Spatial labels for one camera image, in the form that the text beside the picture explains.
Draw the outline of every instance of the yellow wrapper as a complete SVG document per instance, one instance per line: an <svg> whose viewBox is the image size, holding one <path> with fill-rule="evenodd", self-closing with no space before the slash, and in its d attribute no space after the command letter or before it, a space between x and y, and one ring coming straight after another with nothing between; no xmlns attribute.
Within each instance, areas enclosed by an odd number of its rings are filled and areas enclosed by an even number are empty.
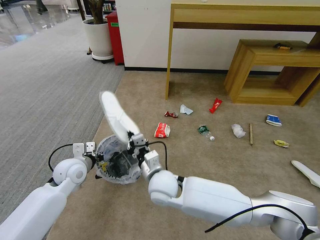
<svg viewBox="0 0 320 240"><path fill-rule="evenodd" d="M282 140L273 140L274 144L279 146L279 147L285 147L288 148L289 147L289 143L282 141Z"/></svg>

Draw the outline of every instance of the trash bag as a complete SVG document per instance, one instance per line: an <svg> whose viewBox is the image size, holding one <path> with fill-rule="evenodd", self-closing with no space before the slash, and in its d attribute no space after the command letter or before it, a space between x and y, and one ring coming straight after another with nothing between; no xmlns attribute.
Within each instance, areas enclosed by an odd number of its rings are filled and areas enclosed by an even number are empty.
<svg viewBox="0 0 320 240"><path fill-rule="evenodd" d="M127 145L115 135L103 139L97 153L103 154L103 160L96 162L97 175L119 184L134 183L141 175L138 159L127 152Z"/></svg>

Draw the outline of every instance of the blue and white box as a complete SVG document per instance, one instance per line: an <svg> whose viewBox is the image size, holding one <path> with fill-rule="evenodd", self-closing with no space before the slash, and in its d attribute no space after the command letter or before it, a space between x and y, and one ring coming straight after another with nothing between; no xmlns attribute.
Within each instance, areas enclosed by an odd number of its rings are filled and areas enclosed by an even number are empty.
<svg viewBox="0 0 320 240"><path fill-rule="evenodd" d="M281 127L282 123L278 116L268 114L266 122L270 125Z"/></svg>

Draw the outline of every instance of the desk leg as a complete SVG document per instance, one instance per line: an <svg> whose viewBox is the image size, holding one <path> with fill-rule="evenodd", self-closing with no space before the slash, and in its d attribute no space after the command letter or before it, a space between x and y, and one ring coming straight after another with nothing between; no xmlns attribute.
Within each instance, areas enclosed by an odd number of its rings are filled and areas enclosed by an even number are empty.
<svg viewBox="0 0 320 240"><path fill-rule="evenodd" d="M317 32L313 39L308 44L309 48L320 48L320 32ZM318 92L320 89L320 74L316 77L313 83L307 88L307 90L298 99L297 104L303 107L307 102Z"/></svg>
<svg viewBox="0 0 320 240"><path fill-rule="evenodd" d="M171 64L171 49L172 49L172 32L173 32L173 15L174 8L171 7L170 16L170 30L169 30L169 47L168 47L168 65L167 65L167 82L166 82L166 95L165 99L168 99L169 94L169 81L170 81L170 64Z"/></svg>

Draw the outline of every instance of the green bottle label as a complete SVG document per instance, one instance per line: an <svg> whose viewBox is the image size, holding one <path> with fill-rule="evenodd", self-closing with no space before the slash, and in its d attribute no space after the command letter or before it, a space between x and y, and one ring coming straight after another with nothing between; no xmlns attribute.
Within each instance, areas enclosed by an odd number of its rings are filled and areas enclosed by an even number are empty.
<svg viewBox="0 0 320 240"><path fill-rule="evenodd" d="M205 131L209 132L209 129L208 129L207 125L203 125L203 126L198 128L198 132L201 133L201 134L204 133Z"/></svg>

